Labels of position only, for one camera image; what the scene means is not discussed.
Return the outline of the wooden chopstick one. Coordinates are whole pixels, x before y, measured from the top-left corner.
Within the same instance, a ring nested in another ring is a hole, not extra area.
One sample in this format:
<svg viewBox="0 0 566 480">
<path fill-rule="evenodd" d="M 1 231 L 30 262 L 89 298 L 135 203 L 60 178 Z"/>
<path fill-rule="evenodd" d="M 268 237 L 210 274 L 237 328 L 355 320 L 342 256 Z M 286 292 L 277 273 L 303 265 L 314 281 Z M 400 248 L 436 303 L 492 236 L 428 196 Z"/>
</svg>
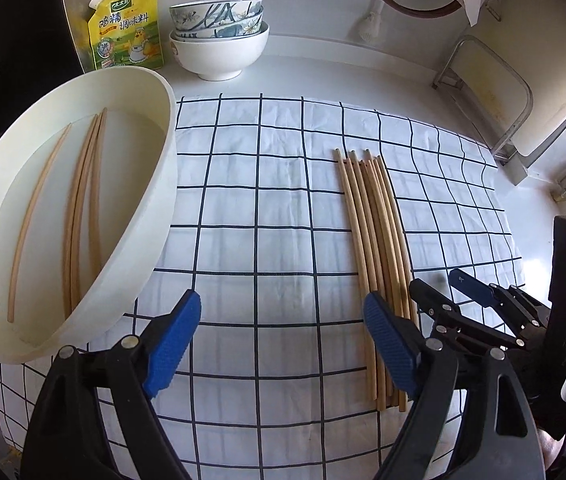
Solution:
<svg viewBox="0 0 566 480">
<path fill-rule="evenodd" d="M 360 302 L 363 302 L 367 296 L 369 289 L 369 276 L 367 267 L 367 258 L 365 258 L 363 245 L 362 220 L 363 214 L 361 207 L 357 203 L 355 178 L 353 177 L 353 168 L 349 164 L 349 160 L 341 153 L 339 148 L 334 150 L 334 158 L 336 160 L 339 181 L 344 193 L 345 207 L 350 226 L 351 243 L 353 243 L 353 257 L 358 275 L 358 289 Z M 373 402 L 377 401 L 379 388 L 377 388 L 376 380 L 376 356 L 374 344 L 367 329 L 363 326 L 363 348 L 365 356 L 365 368 L 367 369 L 367 388 L 369 396 Z"/>
</svg>

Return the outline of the wooden chopstick five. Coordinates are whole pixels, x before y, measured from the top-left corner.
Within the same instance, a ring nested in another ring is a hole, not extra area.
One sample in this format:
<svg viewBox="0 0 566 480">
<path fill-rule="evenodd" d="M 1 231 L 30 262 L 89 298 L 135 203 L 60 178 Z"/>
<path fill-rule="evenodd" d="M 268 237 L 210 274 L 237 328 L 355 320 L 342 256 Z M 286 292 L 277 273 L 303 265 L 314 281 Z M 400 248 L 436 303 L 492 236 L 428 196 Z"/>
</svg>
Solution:
<svg viewBox="0 0 566 480">
<path fill-rule="evenodd" d="M 403 300 L 400 286 L 403 278 L 401 270 L 401 257 L 397 255 L 395 243 L 394 217 L 390 211 L 384 181 L 379 168 L 379 161 L 369 150 L 364 151 L 364 171 L 368 178 L 369 191 L 373 198 L 375 210 L 373 212 L 374 232 L 382 237 L 379 243 L 379 258 L 383 271 L 383 284 L 385 287 L 385 298 L 388 306 L 399 318 L 403 314 Z M 404 413 L 408 407 L 407 395 L 398 390 L 391 379 L 389 372 L 382 361 L 379 352 L 376 352 L 376 377 L 377 377 L 377 406 L 382 410 L 386 408 L 397 408 Z"/>
</svg>

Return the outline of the wooden chopstick seven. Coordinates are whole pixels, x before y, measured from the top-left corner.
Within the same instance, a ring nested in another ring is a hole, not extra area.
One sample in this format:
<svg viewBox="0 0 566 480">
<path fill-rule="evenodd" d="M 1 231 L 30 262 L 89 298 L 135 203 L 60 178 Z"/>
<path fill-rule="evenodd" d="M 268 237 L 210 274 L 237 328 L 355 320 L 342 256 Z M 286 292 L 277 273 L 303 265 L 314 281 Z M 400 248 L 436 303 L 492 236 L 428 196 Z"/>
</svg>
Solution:
<svg viewBox="0 0 566 480">
<path fill-rule="evenodd" d="M 417 328 L 420 328 L 420 318 L 419 312 L 417 312 L 417 305 L 414 304 L 414 301 L 411 299 L 409 294 L 409 285 L 412 281 L 412 266 L 409 258 L 407 241 L 405 240 L 405 233 L 402 231 L 397 200 L 393 188 L 391 187 L 391 182 L 382 157 L 375 156 L 373 160 L 376 169 L 379 170 L 379 175 L 381 176 L 382 181 L 382 190 L 385 194 L 386 205 L 389 208 L 390 231 L 394 237 L 395 254 L 398 258 L 399 289 L 403 302 L 403 316 L 405 318 L 409 318 L 409 320 L 417 326 Z"/>
</svg>

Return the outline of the wooden chopstick two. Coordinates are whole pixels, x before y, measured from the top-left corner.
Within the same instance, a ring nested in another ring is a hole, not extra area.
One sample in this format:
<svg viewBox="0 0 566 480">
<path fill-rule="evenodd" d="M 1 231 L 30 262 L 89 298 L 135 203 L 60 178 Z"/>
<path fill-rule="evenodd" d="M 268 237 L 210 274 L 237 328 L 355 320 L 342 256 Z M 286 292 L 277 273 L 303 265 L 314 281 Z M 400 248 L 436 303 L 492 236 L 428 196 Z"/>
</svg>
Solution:
<svg viewBox="0 0 566 480">
<path fill-rule="evenodd" d="M 358 161 L 353 153 L 341 159 L 341 166 L 344 170 L 345 194 L 347 198 L 347 208 L 350 217 L 351 231 L 353 231 L 353 241 L 355 242 L 356 259 L 359 274 L 359 286 L 362 298 L 369 292 L 377 288 L 376 270 L 372 256 L 370 235 L 368 230 L 367 217 L 362 200 L 362 185 L 357 177 Z M 385 368 L 383 362 L 377 356 L 374 342 L 368 330 L 365 332 L 365 345 L 367 346 L 368 359 L 368 381 L 371 390 L 371 397 L 375 401 L 376 410 L 383 412 L 386 408 L 387 393 Z"/>
</svg>

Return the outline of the wooden chopstick four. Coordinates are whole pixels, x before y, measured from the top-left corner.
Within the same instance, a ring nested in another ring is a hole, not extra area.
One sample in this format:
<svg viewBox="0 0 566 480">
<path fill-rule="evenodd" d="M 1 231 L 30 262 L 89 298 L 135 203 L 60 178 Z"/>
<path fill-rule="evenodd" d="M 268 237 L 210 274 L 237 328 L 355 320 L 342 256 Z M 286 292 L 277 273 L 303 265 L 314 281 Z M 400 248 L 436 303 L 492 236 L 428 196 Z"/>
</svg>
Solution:
<svg viewBox="0 0 566 480">
<path fill-rule="evenodd" d="M 388 235 L 384 233 L 383 206 L 379 190 L 376 188 L 376 180 L 368 162 L 360 160 L 355 163 L 355 169 L 358 171 L 357 177 L 361 185 L 361 194 L 363 200 L 363 209 L 365 221 L 367 222 L 367 232 L 370 237 L 370 245 L 372 251 L 373 268 L 376 277 L 376 285 L 371 286 L 372 290 L 379 292 L 386 300 L 389 307 L 393 305 L 393 286 L 391 286 L 391 278 L 388 264 Z M 379 348 L 374 344 L 376 356 L 376 380 L 379 394 L 377 395 L 376 408 L 383 412 L 387 408 L 387 404 L 393 405 L 393 385 L 388 375 L 386 366 L 383 362 Z"/>
</svg>

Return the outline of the wooden chopstick six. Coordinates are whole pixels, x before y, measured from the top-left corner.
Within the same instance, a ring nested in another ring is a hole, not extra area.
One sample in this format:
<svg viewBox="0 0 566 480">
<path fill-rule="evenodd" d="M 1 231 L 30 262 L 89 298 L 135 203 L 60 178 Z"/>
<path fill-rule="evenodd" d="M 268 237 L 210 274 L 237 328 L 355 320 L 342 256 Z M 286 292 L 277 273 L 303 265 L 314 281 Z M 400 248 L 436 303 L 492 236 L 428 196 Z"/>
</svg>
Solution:
<svg viewBox="0 0 566 480">
<path fill-rule="evenodd" d="M 412 304 L 408 292 L 408 273 L 405 270 L 405 252 L 399 240 L 394 204 L 390 200 L 386 178 L 383 176 L 381 163 L 377 157 L 369 160 L 370 167 L 376 179 L 376 188 L 383 200 L 385 210 L 384 233 L 388 235 L 388 264 L 393 286 L 394 308 L 397 315 L 413 321 Z"/>
</svg>

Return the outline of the wooden chopstick three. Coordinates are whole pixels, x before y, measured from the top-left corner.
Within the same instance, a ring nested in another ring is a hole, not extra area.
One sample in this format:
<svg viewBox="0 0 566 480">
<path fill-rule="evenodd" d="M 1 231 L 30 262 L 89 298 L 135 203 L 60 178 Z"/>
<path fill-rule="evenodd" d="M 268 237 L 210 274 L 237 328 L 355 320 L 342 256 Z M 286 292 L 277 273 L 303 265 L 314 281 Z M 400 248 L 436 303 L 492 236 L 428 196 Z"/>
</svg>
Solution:
<svg viewBox="0 0 566 480">
<path fill-rule="evenodd" d="M 378 292 L 379 295 L 386 297 L 385 274 L 382 263 L 383 236 L 377 234 L 374 209 L 375 203 L 372 197 L 372 188 L 369 179 L 363 169 L 363 162 L 358 158 L 355 151 L 348 153 L 348 168 L 353 177 L 353 198 L 357 207 L 357 217 L 361 240 L 363 244 L 363 255 L 365 272 L 368 277 L 368 289 L 364 295 L 370 292 Z M 386 366 L 377 350 L 374 342 L 371 343 L 373 350 L 374 376 L 376 408 L 383 412 L 387 405 L 391 405 L 393 387 L 391 380 L 387 376 Z"/>
</svg>

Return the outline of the wooden chopstick eight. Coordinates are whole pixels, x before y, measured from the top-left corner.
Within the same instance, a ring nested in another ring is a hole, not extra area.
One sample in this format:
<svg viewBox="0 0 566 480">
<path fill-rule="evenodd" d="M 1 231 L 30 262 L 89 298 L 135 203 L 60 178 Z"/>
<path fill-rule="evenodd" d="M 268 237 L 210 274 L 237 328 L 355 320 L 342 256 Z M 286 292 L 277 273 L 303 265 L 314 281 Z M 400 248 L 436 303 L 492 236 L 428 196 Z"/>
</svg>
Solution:
<svg viewBox="0 0 566 480">
<path fill-rule="evenodd" d="M 101 160 L 103 152 L 103 132 L 106 126 L 108 109 L 103 108 L 99 115 L 96 133 L 93 136 L 93 153 L 90 159 L 90 194 L 89 194 L 89 257 L 93 278 L 101 271 L 101 237 L 100 237 L 100 181 Z"/>
</svg>

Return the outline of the wooden chopstick nine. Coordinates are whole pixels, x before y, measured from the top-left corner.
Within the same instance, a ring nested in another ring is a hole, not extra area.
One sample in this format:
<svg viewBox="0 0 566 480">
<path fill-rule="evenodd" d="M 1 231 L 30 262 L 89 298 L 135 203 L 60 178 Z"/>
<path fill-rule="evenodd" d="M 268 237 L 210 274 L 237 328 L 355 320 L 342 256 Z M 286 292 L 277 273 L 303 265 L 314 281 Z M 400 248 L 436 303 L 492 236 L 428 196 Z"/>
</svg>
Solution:
<svg viewBox="0 0 566 480">
<path fill-rule="evenodd" d="M 80 190 L 79 197 L 82 199 L 82 205 L 78 206 L 78 212 L 82 212 L 82 218 L 76 219 L 76 226 L 80 230 L 76 233 L 74 241 L 74 259 L 73 259 L 73 302 L 74 309 L 80 302 L 80 244 L 82 244 L 82 221 L 84 221 L 84 207 L 86 202 L 87 184 L 88 184 L 88 172 L 90 169 L 90 159 L 93 153 L 93 138 L 90 146 L 88 158 L 84 169 L 84 178 L 82 179 L 82 189 Z"/>
</svg>

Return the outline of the metal dish rack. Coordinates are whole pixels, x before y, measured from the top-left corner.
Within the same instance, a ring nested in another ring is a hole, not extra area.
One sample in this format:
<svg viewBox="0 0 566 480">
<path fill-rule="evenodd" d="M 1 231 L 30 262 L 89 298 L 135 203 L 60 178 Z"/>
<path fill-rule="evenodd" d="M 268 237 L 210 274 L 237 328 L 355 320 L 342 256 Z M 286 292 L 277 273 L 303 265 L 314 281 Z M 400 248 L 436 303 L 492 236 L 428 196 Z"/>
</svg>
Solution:
<svg viewBox="0 0 566 480">
<path fill-rule="evenodd" d="M 513 138 L 530 118 L 534 97 L 525 78 L 484 41 L 462 36 L 432 80 L 475 127 L 500 162 L 516 153 Z"/>
</svg>

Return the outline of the large white plastic basin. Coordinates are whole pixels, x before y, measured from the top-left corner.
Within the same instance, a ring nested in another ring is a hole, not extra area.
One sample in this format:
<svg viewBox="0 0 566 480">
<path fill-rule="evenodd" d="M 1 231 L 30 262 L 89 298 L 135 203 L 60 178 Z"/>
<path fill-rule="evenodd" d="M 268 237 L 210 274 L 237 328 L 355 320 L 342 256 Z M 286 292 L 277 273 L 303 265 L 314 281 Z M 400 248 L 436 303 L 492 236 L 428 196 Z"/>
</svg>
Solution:
<svg viewBox="0 0 566 480">
<path fill-rule="evenodd" d="M 0 362 L 81 346 L 130 311 L 169 231 L 177 102 L 118 66 L 61 84 L 0 139 Z"/>
</svg>

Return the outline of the plain white bowl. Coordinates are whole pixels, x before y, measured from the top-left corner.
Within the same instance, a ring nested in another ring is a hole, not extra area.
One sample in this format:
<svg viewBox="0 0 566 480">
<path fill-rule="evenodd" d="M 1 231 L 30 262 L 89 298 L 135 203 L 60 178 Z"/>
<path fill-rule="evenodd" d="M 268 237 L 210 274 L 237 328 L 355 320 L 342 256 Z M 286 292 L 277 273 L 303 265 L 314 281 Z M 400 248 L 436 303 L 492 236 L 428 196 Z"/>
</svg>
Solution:
<svg viewBox="0 0 566 480">
<path fill-rule="evenodd" d="M 169 35 L 176 62 L 188 72 L 207 81 L 225 81 L 240 76 L 262 55 L 270 27 L 261 22 L 259 31 L 232 38 L 184 39 L 176 32 Z"/>
</svg>

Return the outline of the yellow seasoning pouch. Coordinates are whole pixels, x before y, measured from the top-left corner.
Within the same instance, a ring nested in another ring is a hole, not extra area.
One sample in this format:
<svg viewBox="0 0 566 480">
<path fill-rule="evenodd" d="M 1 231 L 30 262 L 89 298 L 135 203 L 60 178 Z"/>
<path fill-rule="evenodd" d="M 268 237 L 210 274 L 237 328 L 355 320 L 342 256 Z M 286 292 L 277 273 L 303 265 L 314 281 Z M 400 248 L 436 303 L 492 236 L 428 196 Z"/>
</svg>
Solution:
<svg viewBox="0 0 566 480">
<path fill-rule="evenodd" d="M 101 0 L 88 22 L 94 68 L 164 65 L 158 0 Z"/>
</svg>

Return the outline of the blue patterned bowl upper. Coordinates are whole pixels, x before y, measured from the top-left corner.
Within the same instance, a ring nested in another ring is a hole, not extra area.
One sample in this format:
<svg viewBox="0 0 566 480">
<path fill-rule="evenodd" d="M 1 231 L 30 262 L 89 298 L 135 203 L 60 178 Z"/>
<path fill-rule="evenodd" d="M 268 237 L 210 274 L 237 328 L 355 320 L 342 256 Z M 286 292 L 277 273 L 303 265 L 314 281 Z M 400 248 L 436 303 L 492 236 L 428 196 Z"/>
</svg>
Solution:
<svg viewBox="0 0 566 480">
<path fill-rule="evenodd" d="M 251 18 L 262 8 L 262 0 L 203 0 L 169 6 L 169 14 L 179 32 L 197 32 Z"/>
</svg>

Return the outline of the blue patterned bowl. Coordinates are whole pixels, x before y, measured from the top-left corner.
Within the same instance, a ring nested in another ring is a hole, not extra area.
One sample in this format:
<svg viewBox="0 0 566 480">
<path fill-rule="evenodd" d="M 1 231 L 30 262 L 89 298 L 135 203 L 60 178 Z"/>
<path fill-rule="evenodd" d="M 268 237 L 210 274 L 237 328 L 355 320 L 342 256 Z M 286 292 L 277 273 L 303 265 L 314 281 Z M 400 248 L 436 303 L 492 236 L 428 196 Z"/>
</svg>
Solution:
<svg viewBox="0 0 566 480">
<path fill-rule="evenodd" d="M 251 18 L 262 8 L 262 0 L 203 0 L 169 6 L 169 14 L 179 32 L 197 32 Z"/>
<path fill-rule="evenodd" d="M 255 15 L 243 18 L 240 21 L 202 28 L 194 32 L 178 32 L 178 30 L 174 30 L 172 35 L 183 40 L 216 40 L 253 36 L 259 33 L 262 14 L 263 11 L 259 11 Z"/>
</svg>

